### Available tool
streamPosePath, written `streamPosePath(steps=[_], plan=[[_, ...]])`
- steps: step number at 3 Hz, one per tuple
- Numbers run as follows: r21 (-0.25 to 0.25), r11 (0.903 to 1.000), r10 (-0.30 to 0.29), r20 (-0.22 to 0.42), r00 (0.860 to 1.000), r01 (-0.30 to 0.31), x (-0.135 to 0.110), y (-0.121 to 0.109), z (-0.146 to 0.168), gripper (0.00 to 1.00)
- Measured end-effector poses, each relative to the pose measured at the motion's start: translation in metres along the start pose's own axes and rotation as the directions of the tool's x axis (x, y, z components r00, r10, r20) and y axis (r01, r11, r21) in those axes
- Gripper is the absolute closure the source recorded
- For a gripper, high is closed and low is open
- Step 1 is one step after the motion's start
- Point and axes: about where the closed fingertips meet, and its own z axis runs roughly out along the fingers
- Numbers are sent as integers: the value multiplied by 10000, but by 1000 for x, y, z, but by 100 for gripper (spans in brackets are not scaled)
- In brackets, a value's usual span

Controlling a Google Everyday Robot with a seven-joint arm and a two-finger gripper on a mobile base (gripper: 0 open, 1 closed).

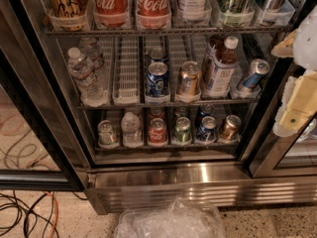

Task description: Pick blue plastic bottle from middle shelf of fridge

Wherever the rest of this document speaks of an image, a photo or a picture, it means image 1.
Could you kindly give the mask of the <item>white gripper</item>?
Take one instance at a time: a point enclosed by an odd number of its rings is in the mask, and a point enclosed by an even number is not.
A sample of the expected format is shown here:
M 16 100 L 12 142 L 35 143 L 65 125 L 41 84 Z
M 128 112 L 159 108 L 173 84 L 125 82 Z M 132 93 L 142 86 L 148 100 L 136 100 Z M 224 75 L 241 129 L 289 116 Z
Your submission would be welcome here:
M 277 58 L 292 58 L 297 30 L 288 34 L 270 53 Z M 307 70 L 286 82 L 281 106 L 274 118 L 273 133 L 278 137 L 296 134 L 317 111 L 317 72 Z

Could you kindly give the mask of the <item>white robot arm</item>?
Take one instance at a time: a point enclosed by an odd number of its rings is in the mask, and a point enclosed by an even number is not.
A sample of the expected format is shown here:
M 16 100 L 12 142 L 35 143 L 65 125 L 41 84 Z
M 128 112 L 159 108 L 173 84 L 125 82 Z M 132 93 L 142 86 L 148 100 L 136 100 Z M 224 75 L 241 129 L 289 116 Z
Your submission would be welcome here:
M 274 118 L 273 133 L 289 137 L 317 112 L 317 6 L 271 53 L 278 58 L 293 58 L 305 69 L 298 78 L 288 78 Z

